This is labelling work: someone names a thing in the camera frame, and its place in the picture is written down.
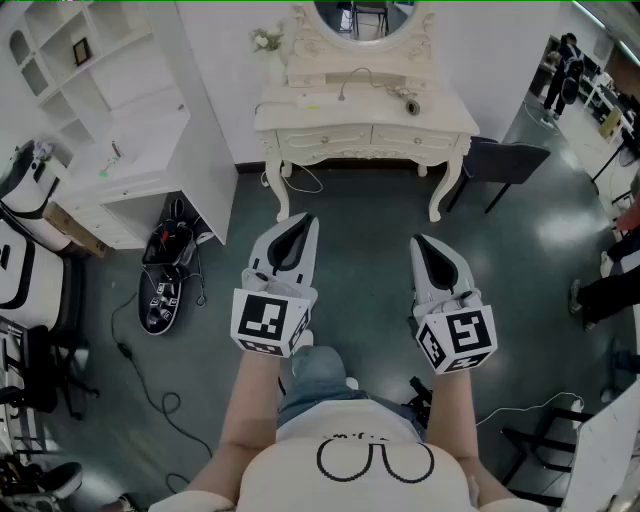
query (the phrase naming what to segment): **flower vase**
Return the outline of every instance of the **flower vase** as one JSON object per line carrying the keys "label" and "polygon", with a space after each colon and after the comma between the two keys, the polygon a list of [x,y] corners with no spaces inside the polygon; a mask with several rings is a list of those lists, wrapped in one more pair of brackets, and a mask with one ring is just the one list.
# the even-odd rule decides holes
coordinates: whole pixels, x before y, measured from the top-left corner
{"label": "flower vase", "polygon": [[269,85],[285,85],[287,83],[284,64],[280,58],[280,52],[277,50],[267,52],[267,83]]}

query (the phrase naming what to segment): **picture frame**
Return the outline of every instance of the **picture frame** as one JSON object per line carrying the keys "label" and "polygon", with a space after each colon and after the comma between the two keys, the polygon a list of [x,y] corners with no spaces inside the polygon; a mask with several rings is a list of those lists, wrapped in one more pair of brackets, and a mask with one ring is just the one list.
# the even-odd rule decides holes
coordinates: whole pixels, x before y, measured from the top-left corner
{"label": "picture frame", "polygon": [[89,42],[86,37],[83,37],[73,45],[73,56],[76,60],[76,66],[78,67],[92,57],[91,48],[89,48]]}

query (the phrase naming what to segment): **leg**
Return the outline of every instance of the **leg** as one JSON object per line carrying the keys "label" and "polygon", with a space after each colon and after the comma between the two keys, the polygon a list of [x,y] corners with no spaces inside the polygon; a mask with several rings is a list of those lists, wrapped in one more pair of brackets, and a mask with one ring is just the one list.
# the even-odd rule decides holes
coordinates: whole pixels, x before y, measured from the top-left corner
{"label": "leg", "polygon": [[562,99],[562,94],[558,96],[558,101],[556,102],[556,114],[562,115],[562,111],[564,110],[564,100]]}
{"label": "leg", "polygon": [[507,183],[504,187],[500,189],[500,192],[498,192],[498,195],[493,198],[493,201],[491,201],[491,204],[487,206],[487,209],[484,211],[484,213],[489,213],[491,210],[493,210],[493,207],[496,204],[498,204],[498,201],[500,201],[500,198],[505,194],[507,190],[509,190],[510,186],[511,186],[511,183]]}
{"label": "leg", "polygon": [[467,186],[467,183],[469,183],[469,177],[467,176],[467,173],[464,173],[462,175],[462,179],[460,180],[460,185],[458,185],[458,190],[456,190],[456,193],[453,195],[453,198],[451,199],[449,206],[447,206],[447,213],[453,210],[453,207],[458,202],[458,199],[462,195],[462,191]]}
{"label": "leg", "polygon": [[584,102],[584,107],[582,107],[582,110],[586,109],[589,106],[589,103],[591,103],[591,100],[593,99],[593,95],[595,93],[596,93],[596,88],[592,87],[591,92],[589,93],[589,97],[587,98],[587,101]]}
{"label": "leg", "polygon": [[462,155],[452,155],[449,163],[447,164],[447,172],[444,178],[438,183],[435,192],[431,196],[429,202],[429,220],[431,222],[438,222],[441,218],[440,212],[438,212],[438,206],[442,198],[454,187],[460,172],[462,170]]}
{"label": "leg", "polygon": [[613,244],[607,251],[607,255],[614,262],[618,262],[638,250],[640,250],[640,228],[634,229],[628,236]]}
{"label": "leg", "polygon": [[549,92],[547,92],[547,99],[544,100],[545,110],[549,110],[556,99],[556,96],[562,89],[562,82],[564,81],[564,73],[562,71],[556,71],[551,79],[551,85],[549,85]]}
{"label": "leg", "polygon": [[278,427],[326,400],[366,398],[364,391],[352,390],[338,353],[331,347],[304,346],[291,358],[293,384],[278,411]]}
{"label": "leg", "polygon": [[583,307],[585,319],[593,323],[640,303],[640,267],[580,288],[577,301]]}
{"label": "leg", "polygon": [[286,160],[282,162],[282,177],[283,178],[291,178],[293,165],[291,162],[287,162]]}
{"label": "leg", "polygon": [[289,195],[287,189],[284,188],[284,181],[280,176],[281,160],[270,160],[266,163],[267,180],[271,186],[271,190],[280,201],[280,211],[276,216],[278,222],[289,218]]}

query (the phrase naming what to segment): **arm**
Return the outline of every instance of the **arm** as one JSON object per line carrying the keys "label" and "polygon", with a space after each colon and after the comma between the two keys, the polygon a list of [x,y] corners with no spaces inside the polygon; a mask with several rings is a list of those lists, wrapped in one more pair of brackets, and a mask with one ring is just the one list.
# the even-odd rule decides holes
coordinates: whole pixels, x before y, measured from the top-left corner
{"label": "arm", "polygon": [[427,442],[449,453],[467,478],[473,477],[479,506],[514,497],[480,462],[469,370],[435,376]]}
{"label": "arm", "polygon": [[188,490],[238,502],[249,463],[276,440],[280,359],[245,352],[222,427],[218,449]]}

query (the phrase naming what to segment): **person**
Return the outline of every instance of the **person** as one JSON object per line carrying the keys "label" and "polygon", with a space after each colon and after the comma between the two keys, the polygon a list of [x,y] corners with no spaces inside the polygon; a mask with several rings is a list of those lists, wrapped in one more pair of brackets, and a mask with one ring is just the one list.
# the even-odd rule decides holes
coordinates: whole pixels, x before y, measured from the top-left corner
{"label": "person", "polygon": [[129,494],[118,496],[118,499],[112,503],[102,505],[98,512],[141,512]]}
{"label": "person", "polygon": [[345,383],[340,356],[305,343],[279,413],[280,359],[245,352],[211,461],[150,512],[545,512],[483,467],[469,370],[437,375],[425,435]]}
{"label": "person", "polygon": [[640,250],[640,228],[635,228],[600,255],[600,275],[603,278],[609,277],[614,264],[638,250]]}
{"label": "person", "polygon": [[598,279],[588,286],[582,286],[580,279],[576,279],[569,288],[569,312],[575,315],[582,311],[585,331],[635,304],[640,304],[640,267]]}
{"label": "person", "polygon": [[547,98],[544,101],[544,109],[547,113],[551,112],[551,107],[556,97],[558,101],[556,103],[556,109],[553,114],[554,119],[560,119],[560,115],[564,110],[564,100],[562,99],[562,84],[564,83],[567,75],[565,74],[565,66],[570,59],[580,59],[582,52],[577,46],[578,40],[571,32],[562,36],[560,40],[560,47],[556,52],[551,52],[549,57],[556,62],[556,72],[551,79],[551,85],[547,92]]}
{"label": "person", "polygon": [[626,237],[615,243],[600,255],[600,275],[608,277],[614,263],[640,250],[640,201],[636,196],[631,207],[616,220],[617,231],[630,231]]}

